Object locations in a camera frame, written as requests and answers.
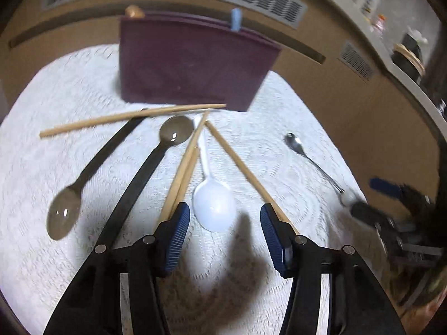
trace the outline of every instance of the black spoon handle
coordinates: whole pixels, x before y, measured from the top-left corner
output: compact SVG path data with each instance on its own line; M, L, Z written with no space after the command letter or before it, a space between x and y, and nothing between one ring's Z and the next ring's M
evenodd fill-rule
M74 182L74 186L82 190L85 184L95 175L104 161L115 151L115 149L124 141L124 139L143 122L145 117L132 118L127 122L113 137L98 151L93 159L82 170L81 174Z
M142 164L126 191L124 191L124 194L120 198L115 209L113 209L113 212L107 220L104 229L99 235L95 247L99 244L104 244L108 248L111 248L135 202L148 183L155 169L162 161L166 150L169 147L171 147L169 143L163 141L160 142Z

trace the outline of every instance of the patterned tablecloth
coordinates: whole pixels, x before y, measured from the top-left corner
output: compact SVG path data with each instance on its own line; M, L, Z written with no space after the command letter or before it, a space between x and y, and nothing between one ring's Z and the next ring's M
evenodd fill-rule
M119 98L118 46L96 46L43 68L0 126L0 288L22 324L41 334L71 279L93 249L118 199L159 142L166 116L146 119L107 159L83 192L80 219L61 241L46 233L55 194L75 180L122 122L40 139L39 131L88 117L136 110ZM350 218L329 182L282 138L294 132L310 157L343 187L363 196L348 166L299 91L270 72L247 113L215 112L210 120L276 199L301 234L321 246L357 248L375 272L384 258L378 239ZM178 269L159 281L172 334L278 334L291 279L273 268L262 234L263 204L231 159L207 132L211 170L229 184L239 212L224 233L191 223ZM117 247L154 230L186 143L168 150L142 192ZM186 195L202 180L200 165ZM326 333L328 279L323 277L319 333ZM126 278L122 277L127 307ZM124 311L123 327L131 333Z

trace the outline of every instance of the table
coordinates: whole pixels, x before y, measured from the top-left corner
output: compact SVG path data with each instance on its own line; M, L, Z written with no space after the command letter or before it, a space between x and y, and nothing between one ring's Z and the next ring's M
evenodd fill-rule
M295 133L329 175L363 196L337 148L298 96L270 72L247 113L213 112L210 120L301 234L321 246L353 245L379 273L385 259L375 233L355 222L330 183L282 141L285 133ZM108 158L83 191L76 227L61 241L52 241L46 233L52 198L75 180L123 122L47 139L40 139L39 131L147 106L152 105L127 104L119 98L118 46L95 46L44 67L0 126L0 288L32 335L45 329L118 199L158 144L158 129L167 117L146 119ZM206 135L211 169L231 186L239 217L226 232L210 233L191 216L179 267L159 281L171 332L278 334L291 279L285 281L273 268L259 221L263 201L209 132ZM153 232L185 147L169 149L127 219L117 247ZM190 207L201 180L197 165L186 195ZM321 334L327 326L327 280L324 276ZM123 276L123 327L131 333L125 288Z

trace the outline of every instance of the wooden chopstick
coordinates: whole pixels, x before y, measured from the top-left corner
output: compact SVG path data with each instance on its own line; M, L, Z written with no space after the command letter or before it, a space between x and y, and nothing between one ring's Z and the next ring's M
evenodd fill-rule
M158 219L158 224L160 224L162 221L166 221L169 219L172 213L172 209L174 206L175 199L177 198L178 191L180 188L180 184L182 183L182 179L185 176L185 172L187 169L187 166L189 164L189 161L191 159L191 156L193 154L194 149L197 146L197 140L200 135L200 132L203 129L203 126L205 125L206 118L208 117L210 111L206 111L202 119L200 120L199 125L197 126L196 130L194 131L191 139L189 140L189 144L185 150L185 153L183 154L182 160L180 161L180 164L178 165L177 172L174 176L174 179L172 181L171 187L169 188L168 194L166 195L165 204L163 205L163 208L160 213L160 217Z
M198 155L200 153L200 149L196 146L194 151L189 159L188 166L186 167L185 175L183 176L182 182L180 183L180 187L178 188L178 193L174 201L174 205L171 210L171 216L174 214L175 209L177 209L178 203L185 199L186 190L188 190L189 183L191 182L191 177L194 173L194 168L197 164Z
M145 110L140 110L140 111L118 113L116 115L101 116L101 117L97 117L97 118L85 119L82 121L69 123L66 125L56 126L54 128L50 128L48 130L41 131L39 136L41 138L48 137L48 136L57 135L59 133L69 132L69 131L73 131L73 130L79 130L79 129L85 128L85 127L103 125L104 123L126 121L128 119L136 118L136 117L161 116L161 115L164 115L167 113L173 113L173 112L195 111L198 109L224 108L226 106L227 106L226 104L188 104L186 106L171 106L171 107L153 108L153 109L145 109Z
M247 167L247 165L244 164L244 162L241 160L241 158L237 155L237 153L231 148L229 143L225 141L225 139L222 137L222 135L218 132L218 130L213 126L213 124L210 121L206 121L205 125L209 129L209 131L212 133L212 135L215 137L217 142L222 146L222 148L225 150L225 152L233 159L236 166L241 170L242 174L246 177L246 179L253 185L253 187L258 191L258 193L261 195L262 199L266 203L270 203L273 206L274 211L278 215L278 218L280 221L284 221L286 223L289 223L296 234L299 234L298 230L295 228L295 226L292 224L292 222L289 220L287 215L284 214L284 212L281 210L281 208L276 204L276 202L273 200L272 196L265 190L265 188L262 186L261 182L256 178L256 176L253 174L253 172L250 171L250 169Z

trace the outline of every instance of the white spoon handle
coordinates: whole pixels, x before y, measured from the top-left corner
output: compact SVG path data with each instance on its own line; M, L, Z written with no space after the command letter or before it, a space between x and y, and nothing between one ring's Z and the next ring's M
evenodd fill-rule
M197 128L201 118L202 117L200 117L200 115L194 117L194 128ZM203 175L205 176L205 179L208 179L209 177L211 177L211 170L208 153L206 152L205 130L202 130L202 132L200 132L197 140L197 146L200 149L200 161L202 162Z

